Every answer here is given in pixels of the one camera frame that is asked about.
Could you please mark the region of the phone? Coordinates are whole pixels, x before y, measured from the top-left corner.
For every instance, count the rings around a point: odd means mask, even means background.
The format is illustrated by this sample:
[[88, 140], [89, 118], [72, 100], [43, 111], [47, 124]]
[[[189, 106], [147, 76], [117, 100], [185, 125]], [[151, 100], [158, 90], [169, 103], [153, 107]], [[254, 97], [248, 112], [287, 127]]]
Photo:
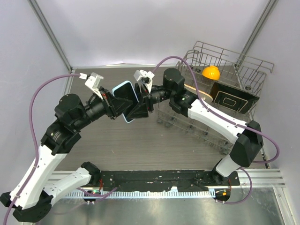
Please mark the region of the phone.
[[129, 113], [134, 109], [134, 107], [138, 104], [138, 97], [136, 95], [135, 89], [130, 81], [124, 81], [119, 85], [115, 86], [112, 89], [112, 95], [117, 98], [124, 98], [126, 100], [131, 100], [132, 105], [127, 108], [123, 115], [123, 118], [126, 123], [131, 123], [134, 119], [129, 119]]

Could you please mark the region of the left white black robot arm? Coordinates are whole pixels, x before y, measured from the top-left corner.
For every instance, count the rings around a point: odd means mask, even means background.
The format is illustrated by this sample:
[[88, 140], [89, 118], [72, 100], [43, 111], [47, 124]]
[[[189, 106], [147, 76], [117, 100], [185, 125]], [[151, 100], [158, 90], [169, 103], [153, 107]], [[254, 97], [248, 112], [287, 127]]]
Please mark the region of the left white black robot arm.
[[100, 170], [91, 162], [84, 162], [74, 174], [46, 185], [59, 163], [80, 140], [80, 131], [84, 127], [104, 115], [115, 119], [132, 104], [131, 100], [114, 97], [104, 88], [100, 90], [104, 97], [93, 94], [86, 105], [76, 94], [67, 94], [60, 99], [54, 109], [57, 119], [46, 130], [32, 169], [26, 173], [30, 178], [23, 178], [13, 191], [0, 196], [4, 206], [14, 209], [13, 216], [17, 221], [38, 222], [70, 191], [85, 185], [95, 187], [99, 183]]

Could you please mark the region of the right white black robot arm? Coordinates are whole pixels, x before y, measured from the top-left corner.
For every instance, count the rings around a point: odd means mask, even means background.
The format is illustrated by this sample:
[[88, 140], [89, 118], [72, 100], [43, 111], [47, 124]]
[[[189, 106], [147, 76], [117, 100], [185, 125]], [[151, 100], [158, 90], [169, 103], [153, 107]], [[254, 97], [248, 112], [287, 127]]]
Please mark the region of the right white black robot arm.
[[223, 185], [229, 176], [240, 167], [249, 167], [263, 147], [260, 124], [254, 120], [249, 123], [238, 120], [206, 103], [198, 91], [190, 91], [185, 78], [175, 68], [164, 72], [163, 84], [153, 85], [151, 71], [137, 70], [134, 97], [137, 100], [128, 114], [130, 119], [148, 116], [154, 104], [169, 100], [170, 107], [178, 114], [196, 120], [221, 134], [233, 144], [231, 152], [222, 158], [212, 170], [212, 181]]

